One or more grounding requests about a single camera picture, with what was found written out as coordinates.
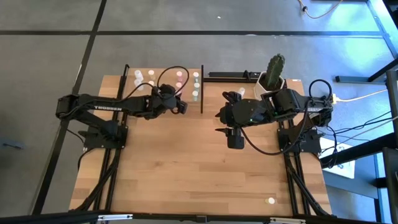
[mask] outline white cup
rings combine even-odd
[[[142,73],[140,70],[134,71],[134,74],[136,76],[136,79],[139,80],[140,82],[142,82],[144,80],[144,77],[142,76]]]

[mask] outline cactus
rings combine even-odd
[[[277,54],[268,63],[267,73],[260,83],[266,90],[274,91],[280,88],[279,77],[285,65],[285,57]]]

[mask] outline metal bracket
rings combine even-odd
[[[271,217],[270,223],[305,224],[305,220],[298,220],[298,219],[293,219],[293,218],[273,218],[273,217]]]
[[[128,220],[128,219],[132,219],[132,214],[98,215],[98,221]]]
[[[85,138],[85,147],[88,149],[122,149],[126,145],[127,126],[118,126],[120,139],[115,141],[107,138],[98,129],[89,126],[87,131],[79,131],[78,133]]]
[[[280,150],[283,151],[290,144],[289,133],[291,129],[278,129],[278,141]],[[291,152],[321,152],[321,145],[319,142],[320,135],[316,130],[308,130],[306,133],[302,134],[302,141],[300,145],[295,145],[290,150]]]

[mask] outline white cable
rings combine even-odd
[[[311,16],[311,15],[308,13],[308,7],[307,7],[307,6],[304,6],[303,1],[302,1],[302,0],[298,0],[298,1],[299,1],[300,5],[301,5],[302,9],[304,10],[304,12],[305,12],[305,13],[307,14],[307,16],[308,16],[309,18],[311,18],[311,19],[319,19],[319,18],[321,18],[321,17],[327,15],[329,12],[331,12],[332,10],[334,10],[340,3],[343,2],[343,0],[340,0],[340,2],[337,3],[335,6],[333,6],[331,9],[329,9],[329,11],[327,11],[326,13],[324,13],[324,14],[322,14],[322,15],[320,15],[320,16]]]
[[[382,93],[384,91],[387,91],[387,90],[380,90],[380,91],[377,91],[377,92],[374,92],[374,93],[370,93],[368,95],[364,95],[364,96],[353,98],[353,99],[349,99],[349,100],[342,100],[342,99],[338,98],[335,94],[333,94],[333,102],[352,102],[352,101],[355,101],[355,100],[360,100],[360,99],[366,98],[368,96],[372,96],[372,95],[375,95],[375,94],[378,94],[378,93]]]

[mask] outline small white cap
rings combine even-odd
[[[268,203],[270,203],[271,205],[275,204],[275,199],[273,197],[270,197],[268,199]]]

